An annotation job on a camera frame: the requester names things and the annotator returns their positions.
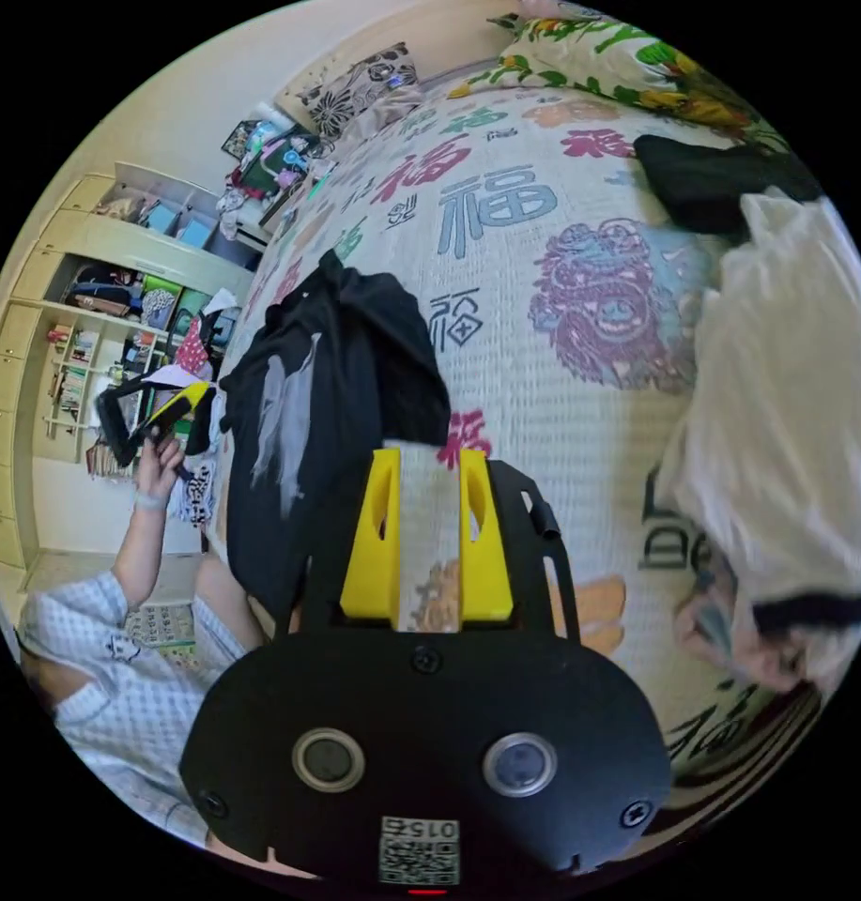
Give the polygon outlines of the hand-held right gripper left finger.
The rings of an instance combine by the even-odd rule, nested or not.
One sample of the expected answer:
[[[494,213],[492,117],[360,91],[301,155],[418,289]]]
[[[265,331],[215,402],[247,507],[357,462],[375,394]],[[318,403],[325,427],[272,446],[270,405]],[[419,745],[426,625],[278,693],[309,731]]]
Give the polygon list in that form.
[[[364,484],[341,593],[347,618],[399,621],[401,454],[376,450]]]

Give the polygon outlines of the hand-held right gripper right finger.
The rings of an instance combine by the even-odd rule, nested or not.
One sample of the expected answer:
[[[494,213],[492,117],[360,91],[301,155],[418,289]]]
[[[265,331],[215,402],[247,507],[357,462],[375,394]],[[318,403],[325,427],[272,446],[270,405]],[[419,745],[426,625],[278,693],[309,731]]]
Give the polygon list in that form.
[[[514,602],[487,458],[460,451],[460,622],[504,624]]]

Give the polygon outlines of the person's left hand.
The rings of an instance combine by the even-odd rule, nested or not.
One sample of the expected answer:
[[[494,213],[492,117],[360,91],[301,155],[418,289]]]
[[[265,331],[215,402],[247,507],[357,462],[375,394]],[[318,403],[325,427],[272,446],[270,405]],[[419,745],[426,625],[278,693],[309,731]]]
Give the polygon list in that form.
[[[172,433],[144,440],[136,471],[136,494],[151,508],[164,509],[185,463],[185,451]]]

